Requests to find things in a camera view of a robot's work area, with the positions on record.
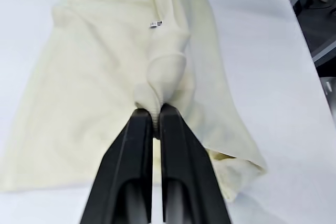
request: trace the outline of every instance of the small label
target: small label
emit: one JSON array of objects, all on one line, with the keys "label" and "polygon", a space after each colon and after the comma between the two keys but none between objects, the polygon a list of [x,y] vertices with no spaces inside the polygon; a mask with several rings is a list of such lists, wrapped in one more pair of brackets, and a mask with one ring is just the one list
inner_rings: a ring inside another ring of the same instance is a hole
[{"label": "small label", "polygon": [[157,28],[158,26],[162,25],[162,21],[156,21],[156,22],[152,22],[150,28]]}]

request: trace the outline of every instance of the towel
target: towel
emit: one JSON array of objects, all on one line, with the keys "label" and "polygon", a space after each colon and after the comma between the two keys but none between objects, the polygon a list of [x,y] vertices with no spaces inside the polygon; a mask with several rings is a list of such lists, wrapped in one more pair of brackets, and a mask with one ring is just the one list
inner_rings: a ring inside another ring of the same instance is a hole
[{"label": "towel", "polygon": [[[164,103],[208,150],[228,201],[265,173],[230,96],[208,0],[62,0],[52,11],[53,31],[2,161],[1,191],[91,182],[133,110],[147,109],[156,127]],[[154,154],[157,182],[159,169]]]}]

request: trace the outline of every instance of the white surface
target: white surface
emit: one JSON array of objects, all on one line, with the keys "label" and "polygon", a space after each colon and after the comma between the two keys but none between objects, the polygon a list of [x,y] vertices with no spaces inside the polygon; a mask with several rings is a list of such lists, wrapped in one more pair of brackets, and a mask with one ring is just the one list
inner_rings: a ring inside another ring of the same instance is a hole
[{"label": "white surface", "polygon": [[[0,0],[1,146],[56,1]],[[336,133],[289,1],[210,2],[235,104],[269,166],[228,206],[233,224],[333,223]],[[1,195],[0,222],[77,223],[88,192],[89,186]]]}]

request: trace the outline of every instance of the cream fabric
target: cream fabric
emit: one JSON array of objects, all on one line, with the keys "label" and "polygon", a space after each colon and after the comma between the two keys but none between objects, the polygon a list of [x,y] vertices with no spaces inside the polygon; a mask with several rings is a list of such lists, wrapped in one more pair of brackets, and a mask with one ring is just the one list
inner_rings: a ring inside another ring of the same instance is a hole
[{"label": "cream fabric", "polygon": [[[0,190],[92,181],[136,107],[164,102],[209,150],[224,197],[266,164],[232,102],[207,0],[63,0],[16,115]],[[149,29],[151,22],[163,24]],[[154,159],[154,180],[160,170]]]}]

